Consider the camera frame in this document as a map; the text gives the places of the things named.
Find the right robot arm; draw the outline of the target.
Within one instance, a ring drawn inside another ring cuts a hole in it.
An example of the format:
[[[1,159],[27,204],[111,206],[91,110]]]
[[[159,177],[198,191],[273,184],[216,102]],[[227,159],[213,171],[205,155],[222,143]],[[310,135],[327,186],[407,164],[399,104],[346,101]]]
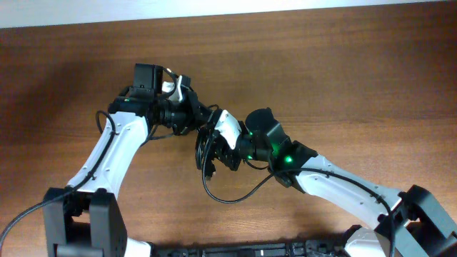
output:
[[[331,202],[363,226],[348,232],[348,256],[455,256],[456,222],[427,189],[407,191],[367,181],[285,134],[269,108],[250,113],[245,122],[226,110],[209,119],[208,143],[221,142],[225,162],[263,161],[285,187]]]

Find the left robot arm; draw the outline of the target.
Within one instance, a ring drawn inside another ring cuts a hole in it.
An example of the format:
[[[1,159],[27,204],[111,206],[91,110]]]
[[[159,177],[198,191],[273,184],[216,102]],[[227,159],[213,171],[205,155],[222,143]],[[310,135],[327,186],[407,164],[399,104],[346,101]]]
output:
[[[201,125],[205,109],[191,80],[153,64],[136,64],[132,85],[122,89],[99,126],[101,136],[64,188],[44,196],[49,256],[152,256],[154,246],[129,237],[118,196],[136,152],[157,137],[159,126],[181,136]]]

